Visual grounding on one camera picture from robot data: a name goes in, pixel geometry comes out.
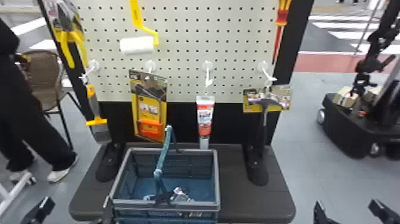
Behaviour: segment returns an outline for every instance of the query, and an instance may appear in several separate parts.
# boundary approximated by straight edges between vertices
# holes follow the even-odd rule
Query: gray basket
[[[220,187],[216,150],[169,151],[162,168],[168,191],[185,188],[191,202],[155,204],[143,200],[155,194],[153,171],[160,148],[129,148],[120,167],[110,198],[119,224],[216,223],[220,210]]]

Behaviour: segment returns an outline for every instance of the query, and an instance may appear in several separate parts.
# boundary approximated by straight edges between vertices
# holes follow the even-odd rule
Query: pegboard
[[[169,102],[194,102],[215,95],[217,102],[242,102],[245,88],[260,88],[265,76],[259,62],[271,66],[278,0],[139,0],[144,25],[156,30],[160,45],[153,54],[124,56],[119,40],[148,36],[132,23],[129,0],[77,0],[89,59],[101,69],[90,76],[99,101],[130,101],[129,69],[145,71],[149,59],[155,74],[168,78]],[[204,88],[202,63],[214,65],[214,83]]]

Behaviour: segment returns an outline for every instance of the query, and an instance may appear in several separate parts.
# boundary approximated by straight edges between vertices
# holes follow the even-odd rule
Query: chair
[[[42,103],[42,109],[46,116],[50,117],[50,114],[60,115],[68,143],[71,149],[73,149],[71,136],[60,102],[68,95],[75,106],[81,112],[82,110],[72,94],[62,89],[61,78],[65,70],[61,59],[56,53],[44,50],[28,51],[23,55],[30,58],[29,64],[24,70],[27,81],[33,90],[33,95]]]

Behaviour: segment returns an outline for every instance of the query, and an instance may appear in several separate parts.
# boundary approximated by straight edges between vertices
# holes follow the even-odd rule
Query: paint roller
[[[133,25],[138,29],[143,30],[152,36],[141,36],[138,38],[124,38],[120,40],[120,49],[122,54],[137,55],[137,54],[151,54],[153,53],[154,46],[160,43],[158,40],[158,33],[143,25],[142,16],[140,14],[140,6],[138,0],[130,0],[130,13],[132,16]]]

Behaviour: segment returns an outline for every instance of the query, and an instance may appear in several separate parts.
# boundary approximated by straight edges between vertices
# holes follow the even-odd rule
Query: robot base
[[[382,127],[377,123],[349,113],[333,103],[335,94],[326,94],[317,122],[326,135],[349,157],[364,158],[366,155],[378,157],[386,155],[400,159],[400,125]]]

